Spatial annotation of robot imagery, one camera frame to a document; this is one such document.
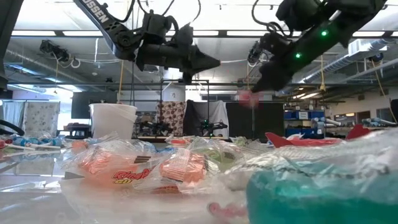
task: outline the fluorescent light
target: fluorescent light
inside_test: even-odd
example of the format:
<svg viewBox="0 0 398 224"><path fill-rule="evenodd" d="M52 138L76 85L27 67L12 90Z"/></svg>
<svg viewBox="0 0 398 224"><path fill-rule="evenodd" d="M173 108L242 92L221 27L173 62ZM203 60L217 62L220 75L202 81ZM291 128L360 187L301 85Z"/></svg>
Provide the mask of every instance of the fluorescent light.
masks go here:
<svg viewBox="0 0 398 224"><path fill-rule="evenodd" d="M301 99L302 99L302 100L308 99L308 98L311 98L311 97L316 96L316 95L318 95L318 94L319 94L319 93L311 93L311 94L308 94L307 96L301 97Z"/></svg>
<svg viewBox="0 0 398 224"><path fill-rule="evenodd" d="M30 35L34 35L34 36L55 36L55 32L54 31L49 31L49 30L14 30L12 31L13 36L18 36L18 35L22 35L22 36L30 36Z"/></svg>
<svg viewBox="0 0 398 224"><path fill-rule="evenodd" d="M297 95L297 96L293 96L293 99L300 98L300 97L302 97L302 96L304 96L304 95L305 95L305 93L302 93L302 94Z"/></svg>
<svg viewBox="0 0 398 224"><path fill-rule="evenodd" d="M61 80L57 80L56 78L52 78L52 77L50 77L50 78L45 78L46 80L50 80L51 82L56 82L56 83L61 83L62 81Z"/></svg>
<svg viewBox="0 0 398 224"><path fill-rule="evenodd" d="M262 37L266 33L268 33L268 31L227 31L226 35Z"/></svg>
<svg viewBox="0 0 398 224"><path fill-rule="evenodd" d="M175 34L175 31L173 31L173 30L168 31L168 32L166 33L167 36L171 36L171 35L174 35L174 34Z"/></svg>
<svg viewBox="0 0 398 224"><path fill-rule="evenodd" d="M194 30L193 35L218 35L215 30Z"/></svg>
<svg viewBox="0 0 398 224"><path fill-rule="evenodd" d="M301 35L301 32L293 31L293 37L300 37L300 35Z"/></svg>
<svg viewBox="0 0 398 224"><path fill-rule="evenodd" d="M73 37L99 37L102 36L101 31L63 31L65 36Z"/></svg>
<svg viewBox="0 0 398 224"><path fill-rule="evenodd" d="M353 34L353 37L379 37L383 34L384 32L381 31L357 31Z"/></svg>

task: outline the red object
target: red object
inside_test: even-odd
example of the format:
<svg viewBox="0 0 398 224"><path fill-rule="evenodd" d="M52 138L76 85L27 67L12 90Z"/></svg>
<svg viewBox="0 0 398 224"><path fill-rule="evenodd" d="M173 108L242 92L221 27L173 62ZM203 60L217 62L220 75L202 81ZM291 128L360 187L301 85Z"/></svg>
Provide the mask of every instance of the red object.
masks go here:
<svg viewBox="0 0 398 224"><path fill-rule="evenodd" d="M4 149L6 147L6 143L3 140L0 140L0 149Z"/></svg>
<svg viewBox="0 0 398 224"><path fill-rule="evenodd" d="M346 140L356 139L369 134L371 131L368 128L363 128L362 124L357 124L348 133ZM276 148L282 146L328 146L340 143L341 139L293 139L287 140L274 133L266 133L266 137L270 140Z"/></svg>
<svg viewBox="0 0 398 224"><path fill-rule="evenodd" d="M257 108L259 104L259 94L252 93L250 90L239 91L239 104L248 108Z"/></svg>

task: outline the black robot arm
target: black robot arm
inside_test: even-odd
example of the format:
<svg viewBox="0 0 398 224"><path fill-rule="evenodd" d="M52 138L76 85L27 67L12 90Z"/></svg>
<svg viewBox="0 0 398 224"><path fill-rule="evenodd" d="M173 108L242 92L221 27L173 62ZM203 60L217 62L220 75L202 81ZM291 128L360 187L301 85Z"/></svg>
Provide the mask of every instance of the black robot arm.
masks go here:
<svg viewBox="0 0 398 224"><path fill-rule="evenodd" d="M194 74L220 65L219 60L192 45L192 27L187 24L179 29L172 16L154 14L151 10L145 13L141 28L130 30L106 10L106 4L100 5L97 0L73 1L102 32L113 54L121 60L135 62L141 71L144 65L179 68L185 83L190 84ZM172 25L175 34L167 42L165 35Z"/></svg>
<svg viewBox="0 0 398 224"><path fill-rule="evenodd" d="M261 79L252 89L280 90L292 79L294 73L303 69L321 54L341 43L347 48L354 32L367 24L384 7L386 0L284 0L276 13L292 32L302 31L297 40L290 35L280 35L280 26L274 22L259 22L269 31L252 49L248 60L259 58L259 52L267 50L273 56L259 68Z"/></svg>

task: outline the white container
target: white container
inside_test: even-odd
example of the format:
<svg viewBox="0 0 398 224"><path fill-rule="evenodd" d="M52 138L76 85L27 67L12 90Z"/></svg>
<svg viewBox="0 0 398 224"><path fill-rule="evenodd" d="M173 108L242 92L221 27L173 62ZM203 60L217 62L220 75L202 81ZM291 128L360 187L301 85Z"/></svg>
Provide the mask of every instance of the white container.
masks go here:
<svg viewBox="0 0 398 224"><path fill-rule="evenodd" d="M94 103L90 105L93 138L116 131L121 139L131 139L137 108L130 105Z"/></svg>

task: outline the cable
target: cable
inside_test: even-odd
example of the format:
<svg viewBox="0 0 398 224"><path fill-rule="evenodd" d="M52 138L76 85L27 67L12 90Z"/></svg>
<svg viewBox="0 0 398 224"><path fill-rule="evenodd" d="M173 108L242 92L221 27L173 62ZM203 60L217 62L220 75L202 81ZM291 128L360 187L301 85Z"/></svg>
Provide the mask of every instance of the cable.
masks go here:
<svg viewBox="0 0 398 224"><path fill-rule="evenodd" d="M379 83L381 93L382 93L383 96L387 99L387 96L386 96L386 94L384 93L383 87L382 87L382 85L381 85L380 78L379 78L379 74L377 73L377 70L374 71L374 73L376 74L377 82ZM392 112L391 102L390 102L389 108L390 108L390 112L391 112L392 118L394 118L395 123L398 124L397 118L395 117L394 113Z"/></svg>
<svg viewBox="0 0 398 224"><path fill-rule="evenodd" d="M148 12L147 11L145 11L145 9L142 7L142 4L141 4L141 1L140 0L138 0L137 1L138 2L138 6L139 6L139 8L145 13L145 14L148 14Z"/></svg>
<svg viewBox="0 0 398 224"><path fill-rule="evenodd" d="M118 92L118 103L120 103L120 96L121 96L121 91L122 91L123 70L124 70L124 60L122 60L122 68L121 68L121 71L120 71L120 84L119 84L119 92Z"/></svg>
<svg viewBox="0 0 398 224"><path fill-rule="evenodd" d="M200 13L201 13L201 3L200 3L200 0L198 0L198 5L199 5L198 14L197 14L197 16L192 20L192 22L195 22L195 20L198 19L199 15L200 15Z"/></svg>
<svg viewBox="0 0 398 224"><path fill-rule="evenodd" d="M320 89L321 89L321 91L326 91L325 76L323 74L323 55L321 55L321 77L322 77L322 82L321 82Z"/></svg>
<svg viewBox="0 0 398 224"><path fill-rule="evenodd" d="M279 31L279 32L282 33L282 35L284 37L292 37L293 36L293 31L292 30L289 30L290 33L289 33L289 35L287 35L284 32L283 28L278 23L276 23L276 22L261 22L261 21L259 21L256 18L256 16L254 15L254 9L256 8L258 2L259 2L259 0L256 0L256 2L254 2L253 7L251 9L251 17L253 18L254 22L257 22L260 25L266 26L268 32L277 32L277 31Z"/></svg>
<svg viewBox="0 0 398 224"><path fill-rule="evenodd" d="M174 3L175 0L172 0L169 4L169 6L167 7L166 11L163 12L162 16L166 15L166 13L169 11L170 7L172 7L172 4Z"/></svg>
<svg viewBox="0 0 398 224"><path fill-rule="evenodd" d="M125 17L123 20L120 20L120 19L118 19L118 18L112 16L113 19L116 20L116 21L118 21L118 22L120 22L120 23L127 22L127 21L129 20L129 18L130 18L132 9L134 8L134 3L135 3L135 1L136 1L136 0L132 0L132 1L131 1L130 8L129 8L128 12L127 12L126 17Z"/></svg>

